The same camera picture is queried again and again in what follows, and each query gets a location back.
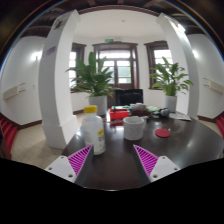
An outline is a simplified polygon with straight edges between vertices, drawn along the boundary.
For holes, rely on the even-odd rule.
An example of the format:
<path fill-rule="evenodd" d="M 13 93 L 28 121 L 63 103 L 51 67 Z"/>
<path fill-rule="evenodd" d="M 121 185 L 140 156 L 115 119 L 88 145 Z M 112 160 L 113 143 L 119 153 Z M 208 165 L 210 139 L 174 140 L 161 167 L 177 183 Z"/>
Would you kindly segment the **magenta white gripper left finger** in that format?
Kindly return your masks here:
<path fill-rule="evenodd" d="M 59 156 L 45 171 L 83 187 L 93 155 L 93 146 L 90 145 L 69 156 Z"/>

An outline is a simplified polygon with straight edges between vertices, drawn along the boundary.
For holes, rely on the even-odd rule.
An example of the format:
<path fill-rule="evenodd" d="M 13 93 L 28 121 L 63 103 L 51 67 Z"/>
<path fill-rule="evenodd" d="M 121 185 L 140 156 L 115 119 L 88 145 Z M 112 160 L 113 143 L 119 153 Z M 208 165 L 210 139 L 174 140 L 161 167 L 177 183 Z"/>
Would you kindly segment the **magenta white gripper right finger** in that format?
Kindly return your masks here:
<path fill-rule="evenodd" d="M 133 146 L 133 154 L 143 183 L 152 183 L 180 170 L 168 157 L 156 156 L 138 145 Z"/>

